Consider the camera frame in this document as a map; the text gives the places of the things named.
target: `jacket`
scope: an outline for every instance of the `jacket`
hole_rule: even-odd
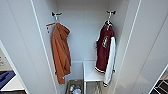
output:
[[[111,37],[114,37],[112,26],[109,26],[107,30],[107,24],[105,23],[97,41],[97,61],[95,69],[101,73],[105,73],[108,64]]]
[[[52,33],[53,57],[59,84],[65,84],[64,76],[70,74],[71,58],[67,44],[69,33],[60,23],[56,23]]]

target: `wardrobe door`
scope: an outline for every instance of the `wardrobe door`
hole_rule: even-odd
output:
[[[168,18],[153,45],[132,94],[147,94],[168,64]]]
[[[114,94],[148,94],[165,68],[167,5],[168,0],[139,1]]]

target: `red jacket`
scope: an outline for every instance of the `red jacket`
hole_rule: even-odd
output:
[[[105,73],[109,51],[110,51],[110,43],[111,37],[114,37],[114,31],[112,26],[109,26],[107,30],[106,24],[103,26],[100,32],[99,40],[97,41],[97,62],[95,69],[99,72]]]

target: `wardrobe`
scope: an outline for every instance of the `wardrobe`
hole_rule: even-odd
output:
[[[96,61],[94,43],[107,21],[116,37],[115,73],[103,94],[148,94],[168,64],[168,0],[1,0],[0,40],[28,94],[65,94],[70,79],[83,79],[83,62]],[[54,24],[70,30],[72,60],[59,85],[51,36]]]

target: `storage box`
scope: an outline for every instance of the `storage box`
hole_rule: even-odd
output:
[[[70,86],[75,85],[75,86],[80,86],[81,94],[84,94],[83,92],[83,80],[69,80],[68,85],[67,85],[67,90],[65,94],[69,94]]]

